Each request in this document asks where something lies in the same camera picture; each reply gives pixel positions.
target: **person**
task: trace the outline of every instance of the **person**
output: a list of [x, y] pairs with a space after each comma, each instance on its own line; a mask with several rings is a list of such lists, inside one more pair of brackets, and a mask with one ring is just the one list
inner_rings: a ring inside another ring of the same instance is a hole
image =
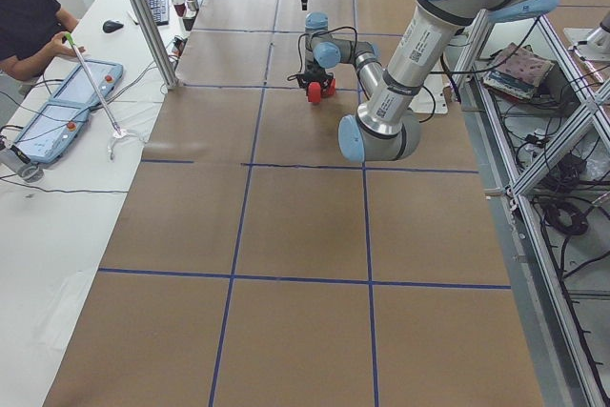
[[40, 76], [53, 57], [75, 57], [64, 41], [77, 24], [57, 0], [0, 0], [0, 70], [28, 81]]

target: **keyboard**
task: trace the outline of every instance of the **keyboard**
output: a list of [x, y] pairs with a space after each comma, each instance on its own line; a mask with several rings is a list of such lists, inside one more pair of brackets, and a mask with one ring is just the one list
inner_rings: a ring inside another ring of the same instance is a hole
[[152, 19], [157, 26], [170, 23], [170, 0], [146, 0], [151, 8]]

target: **blue cap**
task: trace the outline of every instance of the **blue cap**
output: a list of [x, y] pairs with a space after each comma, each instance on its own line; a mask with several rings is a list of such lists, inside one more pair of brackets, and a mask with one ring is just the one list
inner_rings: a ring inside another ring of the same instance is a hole
[[321, 11], [313, 11], [305, 18], [306, 29], [327, 29], [328, 28], [328, 16], [326, 13]]
[[339, 122], [339, 148], [347, 160], [364, 162], [362, 133], [352, 114], [343, 116]]
[[314, 58], [323, 69], [331, 69], [341, 62], [341, 50], [331, 42], [322, 42], [314, 48]]

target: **brown floor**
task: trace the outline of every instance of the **brown floor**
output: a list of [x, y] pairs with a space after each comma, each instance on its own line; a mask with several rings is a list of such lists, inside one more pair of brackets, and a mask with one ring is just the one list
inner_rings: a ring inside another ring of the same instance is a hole
[[[413, 5], [311, 0], [384, 52]], [[285, 79], [303, 23], [206, 0], [46, 406], [542, 404], [459, 106], [348, 163], [353, 73]]]

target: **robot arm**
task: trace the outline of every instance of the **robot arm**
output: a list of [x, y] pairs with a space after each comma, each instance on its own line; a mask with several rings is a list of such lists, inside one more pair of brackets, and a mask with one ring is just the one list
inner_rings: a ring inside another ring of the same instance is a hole
[[340, 122], [339, 146], [345, 157], [357, 162], [398, 160], [416, 149], [420, 126], [409, 105], [455, 32], [469, 26], [480, 10], [490, 11], [491, 21], [504, 22], [539, 16], [558, 3], [559, 0], [417, 0], [411, 24], [385, 69], [370, 46], [352, 43], [346, 47], [344, 41], [324, 33], [327, 24], [318, 25], [314, 31], [309, 28], [306, 48], [312, 50], [312, 55], [308, 64], [313, 61], [330, 68], [337, 61], [351, 63], [369, 96], [355, 115], [345, 116]]

